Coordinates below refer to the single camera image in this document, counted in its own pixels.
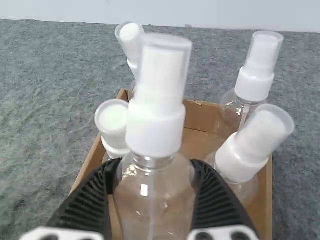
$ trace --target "white cap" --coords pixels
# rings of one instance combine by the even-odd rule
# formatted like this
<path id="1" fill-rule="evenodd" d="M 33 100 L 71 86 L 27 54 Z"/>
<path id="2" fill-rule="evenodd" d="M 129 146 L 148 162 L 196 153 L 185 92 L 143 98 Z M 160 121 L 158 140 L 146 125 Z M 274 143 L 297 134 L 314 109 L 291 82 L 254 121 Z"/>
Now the white cap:
<path id="1" fill-rule="evenodd" d="M 191 49 L 191 41 L 178 36 L 147 33 L 142 38 L 139 80 L 129 103 L 125 137 L 135 153 L 163 158 L 179 151 Z"/>
<path id="2" fill-rule="evenodd" d="M 240 69 L 235 94 L 248 102 L 261 102 L 269 96 L 274 69 L 284 37 L 273 31 L 253 34 L 244 66 Z"/>
<path id="3" fill-rule="evenodd" d="M 102 144 L 111 158 L 129 152 L 126 144 L 128 103 L 112 99 L 102 103 L 94 114 L 94 122 L 101 133 Z"/>
<path id="4" fill-rule="evenodd" d="M 144 28 L 134 22 L 125 22 L 116 27 L 114 34 L 127 57 L 128 65 L 134 77 L 137 78 L 141 57 L 141 41 L 145 34 Z"/>
<path id="5" fill-rule="evenodd" d="M 232 134 L 218 149 L 216 168 L 235 183 L 247 182 L 267 164 L 269 155 L 294 129 L 294 120 L 285 110 L 263 104 L 243 129 Z"/>

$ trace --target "plastic bottle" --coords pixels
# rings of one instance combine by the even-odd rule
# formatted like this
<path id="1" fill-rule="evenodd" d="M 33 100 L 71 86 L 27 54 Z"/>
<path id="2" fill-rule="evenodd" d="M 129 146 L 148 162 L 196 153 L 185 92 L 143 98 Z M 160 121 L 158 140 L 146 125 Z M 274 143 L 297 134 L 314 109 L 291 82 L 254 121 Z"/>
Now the plastic bottle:
<path id="1" fill-rule="evenodd" d="M 294 129 L 295 123 L 285 110 L 263 104 L 243 128 L 233 133 L 206 161 L 221 174 L 242 204 L 247 206 L 258 192 L 257 173 Z"/>
<path id="2" fill-rule="evenodd" d="M 134 98 L 129 103 L 126 143 L 114 202 L 125 240 L 186 239 L 196 196 L 195 170 L 178 153 L 192 43 L 147 33 Z"/>
<path id="3" fill-rule="evenodd" d="M 235 88 L 227 91 L 220 101 L 220 121 L 216 121 L 210 132 L 208 153 L 217 151 L 232 133 L 243 127 L 258 106 L 267 103 L 283 40 L 277 32 L 257 31 L 253 34 Z"/>
<path id="4" fill-rule="evenodd" d="M 130 101 L 133 98 L 136 89 L 142 37 L 145 34 L 145 30 L 141 24 L 125 22 L 116 27 L 114 34 L 127 57 L 128 66 L 134 76 L 134 80 L 128 90 L 128 100 Z"/>
<path id="5" fill-rule="evenodd" d="M 120 99 L 105 101 L 95 111 L 94 122 L 107 153 L 102 162 L 123 158 L 130 152 L 125 139 L 127 119 L 128 103 Z"/>

